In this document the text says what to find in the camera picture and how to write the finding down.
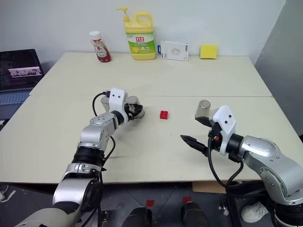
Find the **white bottle cap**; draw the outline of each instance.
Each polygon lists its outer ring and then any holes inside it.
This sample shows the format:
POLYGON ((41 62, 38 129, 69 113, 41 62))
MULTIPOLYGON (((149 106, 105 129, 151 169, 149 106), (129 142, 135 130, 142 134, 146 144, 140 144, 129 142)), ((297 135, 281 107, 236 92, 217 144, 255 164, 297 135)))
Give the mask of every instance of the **white bottle cap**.
POLYGON ((101 39, 101 34, 99 31, 92 31, 89 33, 92 40, 98 40, 101 39))

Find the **laptop screen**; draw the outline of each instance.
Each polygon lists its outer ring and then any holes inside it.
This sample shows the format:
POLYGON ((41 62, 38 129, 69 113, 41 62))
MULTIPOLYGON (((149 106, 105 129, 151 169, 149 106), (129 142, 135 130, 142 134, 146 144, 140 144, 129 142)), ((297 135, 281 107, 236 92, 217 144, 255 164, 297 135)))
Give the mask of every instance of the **laptop screen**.
POLYGON ((43 76, 34 49, 0 52, 0 91, 33 88, 43 76))

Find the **laptop keyboard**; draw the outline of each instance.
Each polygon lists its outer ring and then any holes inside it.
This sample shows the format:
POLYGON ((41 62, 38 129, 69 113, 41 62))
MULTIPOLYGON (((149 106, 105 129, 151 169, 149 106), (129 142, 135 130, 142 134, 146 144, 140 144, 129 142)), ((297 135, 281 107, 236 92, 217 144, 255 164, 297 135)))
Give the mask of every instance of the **laptop keyboard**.
POLYGON ((0 105, 20 104, 29 96, 29 91, 0 94, 0 105))

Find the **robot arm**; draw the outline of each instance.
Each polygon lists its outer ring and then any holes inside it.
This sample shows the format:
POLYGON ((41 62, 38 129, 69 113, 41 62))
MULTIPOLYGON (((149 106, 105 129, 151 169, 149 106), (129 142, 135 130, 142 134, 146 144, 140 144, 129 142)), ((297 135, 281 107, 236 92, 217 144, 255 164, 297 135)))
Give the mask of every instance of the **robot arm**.
MULTIPOLYGON (((243 162, 262 179, 271 200, 276 204, 276 220, 283 226, 303 225, 303 168, 287 158, 279 147, 267 140, 235 134, 236 121, 228 106, 221 106, 212 115, 196 118, 211 127, 208 134, 211 149, 229 155, 235 162, 243 162)), ((196 139, 181 135, 191 147, 205 156, 208 148, 196 139)))
POLYGON ((72 227, 84 213, 99 208, 108 140, 119 125, 144 114, 140 104, 130 111, 134 104, 127 103, 125 91, 113 88, 107 94, 109 111, 92 118, 83 129, 73 161, 54 193, 53 206, 37 211, 17 227, 72 227))

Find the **yellow sponge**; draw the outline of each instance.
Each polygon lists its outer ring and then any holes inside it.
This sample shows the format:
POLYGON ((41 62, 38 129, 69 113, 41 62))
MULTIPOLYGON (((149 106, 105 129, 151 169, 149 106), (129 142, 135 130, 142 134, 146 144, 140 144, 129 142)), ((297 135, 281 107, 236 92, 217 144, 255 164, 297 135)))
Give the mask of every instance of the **yellow sponge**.
POLYGON ((201 45, 200 58, 216 59, 217 49, 216 45, 201 45))

